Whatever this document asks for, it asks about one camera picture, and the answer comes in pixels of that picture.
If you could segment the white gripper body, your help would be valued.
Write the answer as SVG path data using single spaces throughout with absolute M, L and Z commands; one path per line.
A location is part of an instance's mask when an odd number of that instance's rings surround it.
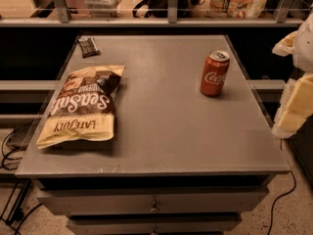
M 293 42 L 293 65 L 305 72 L 313 71 L 313 14 L 299 27 Z

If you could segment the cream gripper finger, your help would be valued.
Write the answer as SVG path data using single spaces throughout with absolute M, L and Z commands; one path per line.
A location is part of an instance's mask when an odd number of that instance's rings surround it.
M 278 43 L 276 43 L 272 49 L 272 53 L 281 57 L 293 55 L 296 35 L 297 32 L 293 31 L 292 33 L 284 37 L 282 40 L 280 40 Z
M 274 117 L 272 133 L 277 138 L 290 138 L 312 115 L 313 75 L 304 75 L 298 80 L 290 78 Z

